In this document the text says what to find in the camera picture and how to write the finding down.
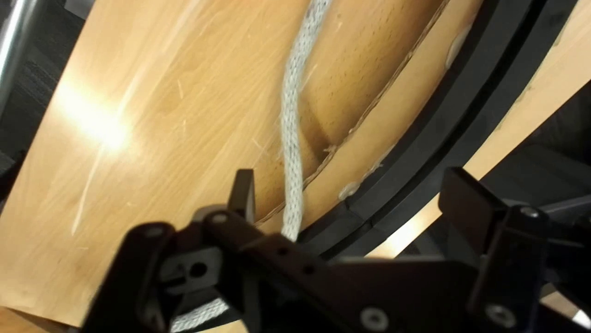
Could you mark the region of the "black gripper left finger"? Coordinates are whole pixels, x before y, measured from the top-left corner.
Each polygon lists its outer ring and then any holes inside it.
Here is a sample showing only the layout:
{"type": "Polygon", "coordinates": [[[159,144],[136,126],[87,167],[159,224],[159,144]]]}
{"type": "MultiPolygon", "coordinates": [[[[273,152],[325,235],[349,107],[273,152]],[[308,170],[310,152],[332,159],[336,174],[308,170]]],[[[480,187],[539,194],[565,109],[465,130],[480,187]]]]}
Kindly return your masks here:
{"type": "Polygon", "coordinates": [[[229,202],[181,230],[131,228],[81,324],[81,333],[184,333],[242,320],[249,333],[338,331],[338,279],[317,257],[253,224],[255,180],[234,176],[229,202]]]}

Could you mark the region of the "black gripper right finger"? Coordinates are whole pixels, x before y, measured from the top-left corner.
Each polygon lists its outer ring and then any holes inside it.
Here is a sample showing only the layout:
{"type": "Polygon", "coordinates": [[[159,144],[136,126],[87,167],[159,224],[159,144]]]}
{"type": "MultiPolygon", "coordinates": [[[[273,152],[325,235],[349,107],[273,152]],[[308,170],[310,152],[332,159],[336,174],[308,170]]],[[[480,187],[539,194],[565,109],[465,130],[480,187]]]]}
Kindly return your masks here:
{"type": "Polygon", "coordinates": [[[362,261],[347,268],[347,333],[589,333],[543,302],[552,285],[589,307],[591,233],[530,204],[508,205],[462,168],[443,176],[441,218],[482,261],[362,261]]]}

